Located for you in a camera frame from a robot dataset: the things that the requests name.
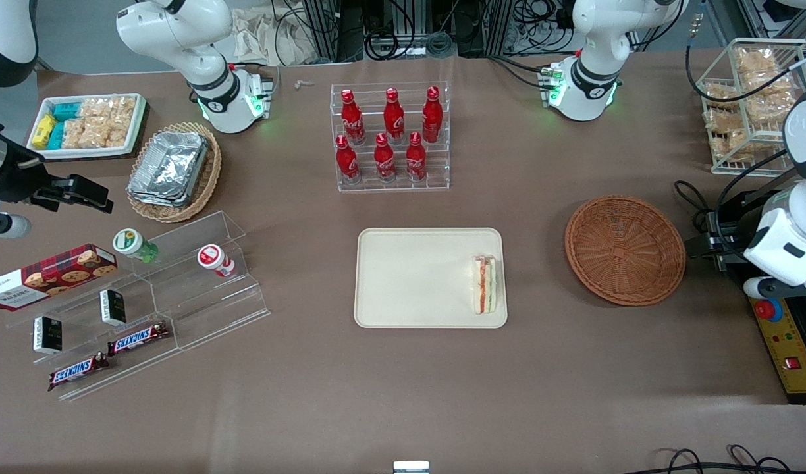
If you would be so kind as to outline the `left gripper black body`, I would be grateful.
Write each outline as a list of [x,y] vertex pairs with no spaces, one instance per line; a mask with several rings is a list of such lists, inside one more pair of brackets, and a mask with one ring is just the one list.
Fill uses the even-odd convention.
[[743,257],[751,242],[751,221],[737,220],[723,223],[723,237],[728,241],[732,251],[738,257]]

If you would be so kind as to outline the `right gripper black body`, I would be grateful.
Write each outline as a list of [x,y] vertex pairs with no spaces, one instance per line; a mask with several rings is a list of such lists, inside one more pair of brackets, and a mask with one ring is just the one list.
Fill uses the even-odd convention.
[[32,201],[37,193],[50,189],[51,183],[53,177],[41,154],[0,153],[0,201]]

